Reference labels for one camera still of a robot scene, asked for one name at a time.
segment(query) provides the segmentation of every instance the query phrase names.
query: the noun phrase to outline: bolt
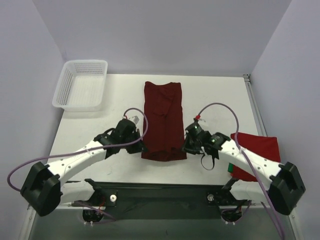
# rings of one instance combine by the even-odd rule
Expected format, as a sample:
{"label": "bolt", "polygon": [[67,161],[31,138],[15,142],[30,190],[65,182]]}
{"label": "bolt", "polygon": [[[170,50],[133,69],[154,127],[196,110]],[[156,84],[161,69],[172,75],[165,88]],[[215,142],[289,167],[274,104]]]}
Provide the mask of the bolt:
{"label": "bolt", "polygon": [[214,200],[214,195],[213,194],[209,194],[207,198],[208,198],[209,202],[212,202]]}
{"label": "bolt", "polygon": [[112,203],[114,203],[115,201],[117,201],[117,196],[114,195],[114,194],[112,194],[112,195],[110,196],[110,201],[111,201]]}

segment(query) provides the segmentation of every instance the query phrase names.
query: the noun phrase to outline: white plastic basket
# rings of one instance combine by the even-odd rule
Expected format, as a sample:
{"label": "white plastic basket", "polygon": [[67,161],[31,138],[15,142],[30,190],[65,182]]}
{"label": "white plastic basket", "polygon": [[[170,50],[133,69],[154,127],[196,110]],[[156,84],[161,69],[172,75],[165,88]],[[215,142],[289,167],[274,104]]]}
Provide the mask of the white plastic basket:
{"label": "white plastic basket", "polygon": [[104,60],[67,61],[61,71],[52,105],[66,111],[98,111],[105,89]]}

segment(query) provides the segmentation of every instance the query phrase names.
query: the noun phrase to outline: white wall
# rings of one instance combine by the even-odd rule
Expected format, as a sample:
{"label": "white wall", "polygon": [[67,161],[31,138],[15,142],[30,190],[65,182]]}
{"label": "white wall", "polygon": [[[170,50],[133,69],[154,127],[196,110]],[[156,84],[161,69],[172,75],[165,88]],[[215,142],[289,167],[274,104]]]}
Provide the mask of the white wall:
{"label": "white wall", "polygon": [[33,0],[66,60],[109,73],[242,76],[291,0]]}
{"label": "white wall", "polygon": [[319,0],[293,0],[251,75],[267,134],[306,185],[297,205],[306,240],[320,235],[319,10]]}
{"label": "white wall", "polygon": [[[27,209],[10,170],[51,149],[61,111],[51,100],[63,59],[31,0],[0,5],[0,238],[16,240]],[[21,187],[29,171],[12,176]]]}

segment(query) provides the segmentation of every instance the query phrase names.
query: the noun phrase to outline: white table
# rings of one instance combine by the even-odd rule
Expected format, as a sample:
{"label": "white table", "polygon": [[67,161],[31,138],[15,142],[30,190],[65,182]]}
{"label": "white table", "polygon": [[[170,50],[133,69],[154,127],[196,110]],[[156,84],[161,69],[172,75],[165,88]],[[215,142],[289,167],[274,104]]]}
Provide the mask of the white table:
{"label": "white table", "polygon": [[[77,151],[96,135],[115,127],[124,111],[130,107],[143,110],[146,81],[157,85],[181,83],[184,127],[193,122],[193,118],[205,105],[221,102],[235,111],[241,132],[258,134],[245,81],[241,77],[108,74],[102,110],[65,111],[51,155]],[[135,115],[139,116],[140,122],[137,126],[141,130],[143,121],[140,113],[128,113],[128,117]],[[212,134],[222,132],[230,135],[236,130],[233,115],[222,106],[208,108],[201,118],[206,120]],[[200,155],[189,154],[186,160],[157,162],[142,159],[140,153],[129,155],[123,149],[120,153],[86,168],[71,180],[91,178],[97,182],[224,185],[230,179],[225,157],[215,161],[212,171],[205,170],[200,159]],[[203,164],[210,168],[211,157],[203,159]]]}

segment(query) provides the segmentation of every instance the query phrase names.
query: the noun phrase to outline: dark red cloth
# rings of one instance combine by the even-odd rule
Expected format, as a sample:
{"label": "dark red cloth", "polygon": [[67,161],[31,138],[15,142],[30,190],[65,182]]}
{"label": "dark red cloth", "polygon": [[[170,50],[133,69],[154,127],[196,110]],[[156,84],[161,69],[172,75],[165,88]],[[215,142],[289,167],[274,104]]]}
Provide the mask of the dark red cloth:
{"label": "dark red cloth", "polygon": [[185,140],[181,100],[180,83],[145,83],[144,113],[149,128],[143,137],[148,149],[148,152],[141,154],[143,159],[166,162],[187,158],[187,154],[181,151]]}
{"label": "dark red cloth", "polygon": [[[235,139],[235,134],[231,134],[231,138]],[[268,137],[268,136],[255,136],[247,133],[238,133],[238,142],[239,144],[258,154],[259,156],[269,159],[274,162],[280,163],[280,153],[279,146],[276,137]],[[237,166],[233,166],[232,177],[247,181],[247,182],[257,182],[257,179],[252,176],[250,173],[243,171],[241,168]]]}

